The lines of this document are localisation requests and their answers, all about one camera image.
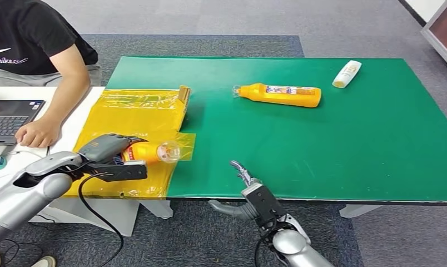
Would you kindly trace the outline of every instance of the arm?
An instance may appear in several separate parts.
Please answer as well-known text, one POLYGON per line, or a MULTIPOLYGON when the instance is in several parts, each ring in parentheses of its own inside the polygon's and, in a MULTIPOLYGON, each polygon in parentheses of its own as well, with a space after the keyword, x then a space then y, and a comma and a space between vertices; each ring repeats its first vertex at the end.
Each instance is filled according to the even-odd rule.
POLYGON ((47 147, 54 143, 61 124, 90 86, 89 74, 76 45, 51 56, 50 60, 63 80, 45 114, 39 120, 22 126, 16 133, 17 142, 22 146, 47 147))

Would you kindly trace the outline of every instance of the black cable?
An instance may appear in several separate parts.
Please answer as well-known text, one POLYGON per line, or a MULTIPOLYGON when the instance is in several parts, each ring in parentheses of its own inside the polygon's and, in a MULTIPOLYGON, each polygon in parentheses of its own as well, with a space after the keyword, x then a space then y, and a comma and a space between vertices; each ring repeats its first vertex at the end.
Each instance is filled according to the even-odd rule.
POLYGON ((260 267, 260 263, 258 262, 258 252, 260 250, 261 243, 271 234, 271 232, 276 227, 276 224, 277 224, 277 218, 274 217, 271 227, 268 229, 268 231, 263 236, 260 237, 260 239, 258 240, 258 243, 256 243, 255 258, 254 258, 255 267, 260 267))
POLYGON ((5 239, 6 241, 9 241, 9 242, 12 242, 12 243, 14 243, 14 245, 12 245, 12 246, 10 246, 7 250, 6 250, 6 252, 4 253, 4 255, 6 255, 13 247, 17 247, 17 250, 16 250, 16 252, 14 253, 14 255, 9 259, 9 260, 3 260, 3 266, 6 266, 8 263, 10 263, 10 262, 12 262, 12 260, 17 256, 17 254, 19 253, 19 250, 20 250, 20 248, 21 248, 21 245, 31 245, 31 246, 35 246, 36 248, 38 248, 38 249, 40 249, 40 257, 38 258, 38 259, 36 259, 35 260, 35 262, 38 262, 41 258, 42 258, 42 255, 43 255, 43 249, 39 246, 39 245, 36 245, 36 244, 34 244, 34 243, 27 243, 27 242, 22 242, 22 243, 17 243, 16 241, 14 241, 14 240, 12 240, 12 239, 5 239))
POLYGON ((111 260, 113 260, 119 253, 120 253, 120 251, 122 250, 122 248, 123 248, 123 236, 122 236, 122 234, 119 232, 119 230, 117 230, 117 228, 115 228, 108 220, 106 220, 104 217, 102 217, 99 213, 97 213, 97 211, 95 211, 89 204, 88 204, 88 202, 86 202, 86 199, 85 199, 85 197, 83 196, 83 186, 85 185, 85 183, 87 182, 87 181, 89 181, 91 178, 94 178, 94 177, 96 177, 96 176, 99 176, 99 175, 104 175, 104 174, 106 174, 106 172, 102 172, 102 173, 99 173, 99 174, 94 174, 94 175, 91 175, 91 176, 89 176, 89 177, 87 177, 87 178, 85 178, 83 181, 81 181, 81 183, 80 183, 80 186, 79 186, 79 188, 78 188, 78 196, 80 197, 80 199, 81 199, 81 202, 83 202, 83 204, 85 205, 85 207, 87 208, 87 209, 89 209, 89 211, 91 212, 91 213, 93 213, 96 217, 98 217, 101 221, 103 221, 105 224, 107 224, 107 226, 109 226, 114 232, 116 232, 116 234, 117 234, 117 236, 119 237, 119 239, 120 239, 120 242, 121 242, 121 244, 120 244, 120 246, 119 246, 119 248, 117 249, 117 251, 106 261, 106 262, 104 262, 102 265, 100 265, 100 267, 103 267, 103 266, 105 266, 106 264, 108 264, 111 260))
POLYGON ((75 169, 73 169, 73 170, 67 170, 66 173, 69 174, 69 173, 71 173, 71 172, 77 171, 77 170, 83 168, 84 166, 90 164, 91 162, 92 162, 92 161, 87 160, 87 161, 85 161, 83 164, 81 164, 79 167, 77 167, 77 168, 75 168, 75 169))
POLYGON ((7 238, 6 238, 5 240, 14 243, 14 245, 10 246, 10 247, 6 250, 6 252, 4 253, 5 255, 7 255, 7 253, 11 250, 11 248, 13 248, 13 247, 15 247, 15 246, 17 247, 17 250, 16 250, 16 252, 14 253, 14 255, 13 255, 9 260, 7 260, 7 261, 6 261, 6 260, 3 260, 3 261, 5 261, 4 265, 6 265, 6 264, 12 262, 12 260, 17 256, 17 253, 19 253, 19 249, 21 248, 21 246, 19 245, 19 243, 15 242, 14 240, 7 239, 7 238))
MULTIPOLYGON (((47 221, 51 221, 52 223, 56 223, 55 220, 46 218, 46 217, 43 216, 43 215, 36 214, 35 216, 39 216, 39 217, 41 217, 41 218, 43 218, 43 219, 45 219, 45 220, 47 220, 47 221)), ((46 229, 47 231, 53 232, 53 230, 50 229, 50 228, 48 228, 48 226, 38 225, 38 224, 35 224, 35 223, 33 223, 33 222, 29 222, 29 224, 32 225, 32 226, 40 227, 40 228, 44 228, 44 229, 46 229)))
POLYGON ((52 223, 56 223, 56 221, 55 220, 53 220, 53 219, 49 219, 49 218, 46 218, 45 216, 43 216, 43 215, 40 215, 40 214, 36 214, 35 216, 39 216, 40 218, 43 218, 43 219, 45 219, 45 220, 47 220, 47 221, 51 221, 52 223))

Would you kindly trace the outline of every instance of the robotic arm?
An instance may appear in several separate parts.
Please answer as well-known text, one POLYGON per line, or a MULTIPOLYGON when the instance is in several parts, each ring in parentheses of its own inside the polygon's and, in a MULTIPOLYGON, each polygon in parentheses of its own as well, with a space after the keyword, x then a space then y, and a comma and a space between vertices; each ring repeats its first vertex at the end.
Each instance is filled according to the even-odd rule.
POLYGON ((134 136, 102 135, 84 145, 79 153, 51 154, 16 173, 0 188, 0 242, 85 174, 97 175, 106 182, 145 179, 143 161, 132 162, 139 163, 134 165, 113 163, 114 156, 141 141, 144 140, 134 136))
MULTIPOLYGON (((143 161, 125 162, 124 165, 114 163, 117 154, 141 141, 144 140, 134 136, 102 135, 78 153, 58 152, 16 173, 0 188, 0 242, 61 197, 85 174, 95 175, 106 182, 145 179, 147 170, 143 161)), ((255 220, 261 240, 286 266, 333 267, 310 246, 310 239, 300 224, 284 210, 269 189, 238 162, 231 164, 247 186, 242 194, 248 203, 234 207, 210 200, 212 208, 223 214, 255 220)))
POLYGON ((230 164, 239 171, 237 176, 247 186, 242 195, 248 203, 235 207, 209 200, 214 210, 244 220, 255 220, 260 229, 261 241, 288 267, 334 267, 310 246, 310 238, 303 228, 284 210, 266 186, 237 161, 231 161, 230 164))

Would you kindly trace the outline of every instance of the yellow bottle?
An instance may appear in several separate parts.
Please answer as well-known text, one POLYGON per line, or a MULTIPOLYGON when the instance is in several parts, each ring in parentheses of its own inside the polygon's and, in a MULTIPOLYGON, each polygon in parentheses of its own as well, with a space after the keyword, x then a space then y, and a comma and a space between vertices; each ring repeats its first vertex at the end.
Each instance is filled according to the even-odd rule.
POLYGON ((138 142, 132 144, 122 153, 124 161, 143 160, 147 166, 163 161, 174 163, 181 158, 181 149, 173 141, 164 143, 138 142))
POLYGON ((301 107, 318 106, 322 96, 322 91, 317 87, 277 86, 262 83, 235 86, 234 93, 253 101, 301 107))

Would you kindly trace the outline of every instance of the man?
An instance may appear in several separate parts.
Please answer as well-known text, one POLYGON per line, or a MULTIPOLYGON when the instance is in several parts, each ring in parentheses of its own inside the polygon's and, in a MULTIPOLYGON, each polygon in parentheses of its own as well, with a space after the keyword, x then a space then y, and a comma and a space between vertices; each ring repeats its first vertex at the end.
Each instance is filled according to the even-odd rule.
POLYGON ((90 85, 99 86, 97 53, 40 0, 0 0, 0 86, 58 86, 50 107, 21 127, 22 146, 47 147, 90 85))

